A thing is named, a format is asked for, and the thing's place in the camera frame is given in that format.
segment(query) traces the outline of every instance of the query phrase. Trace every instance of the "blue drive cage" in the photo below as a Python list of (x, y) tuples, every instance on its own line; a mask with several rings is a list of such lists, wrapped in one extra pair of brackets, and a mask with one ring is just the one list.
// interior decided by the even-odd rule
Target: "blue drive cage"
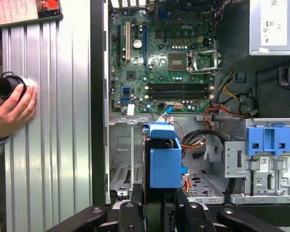
[(256, 152), (270, 152), (275, 156), (290, 152), (290, 128), (277, 123), (272, 127), (247, 128), (246, 153), (253, 156)]
[(150, 188), (180, 188), (182, 149), (174, 126), (168, 125), (167, 122), (155, 122), (148, 126), (149, 129), (144, 130), (151, 140), (161, 143), (169, 140), (172, 144), (170, 148), (150, 148)]

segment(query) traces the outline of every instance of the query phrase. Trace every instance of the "motherboard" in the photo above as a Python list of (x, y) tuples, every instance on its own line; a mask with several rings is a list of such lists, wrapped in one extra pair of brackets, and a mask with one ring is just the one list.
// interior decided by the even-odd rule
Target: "motherboard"
[(111, 108), (136, 113), (202, 112), (219, 64), (211, 13), (111, 12)]

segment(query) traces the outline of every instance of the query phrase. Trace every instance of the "hand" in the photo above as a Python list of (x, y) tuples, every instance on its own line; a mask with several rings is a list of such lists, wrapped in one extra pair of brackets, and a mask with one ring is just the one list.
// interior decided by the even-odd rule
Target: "hand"
[(37, 92), (33, 86), (27, 86), (27, 91), (18, 102), (23, 88), (23, 85), (18, 85), (0, 106), (0, 138), (19, 131), (34, 116)]

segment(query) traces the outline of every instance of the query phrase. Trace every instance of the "ram slot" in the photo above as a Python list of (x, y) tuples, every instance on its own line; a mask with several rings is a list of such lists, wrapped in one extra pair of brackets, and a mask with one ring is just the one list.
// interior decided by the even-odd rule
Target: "ram slot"
[(147, 65), (147, 25), (143, 26), (143, 64)]
[(126, 22), (126, 61), (130, 61), (131, 48), (131, 24)]
[(208, 84), (150, 84), (149, 89), (152, 91), (205, 91), (208, 89)]
[(121, 65), (121, 26), (117, 26), (117, 65)]
[(150, 98), (153, 99), (206, 99), (208, 93), (204, 92), (151, 92)]

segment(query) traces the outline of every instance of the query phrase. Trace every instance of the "dell logo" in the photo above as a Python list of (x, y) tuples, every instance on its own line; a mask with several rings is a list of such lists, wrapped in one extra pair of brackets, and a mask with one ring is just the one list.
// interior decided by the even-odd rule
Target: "dell logo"
[(182, 25), (182, 29), (193, 29), (192, 25)]

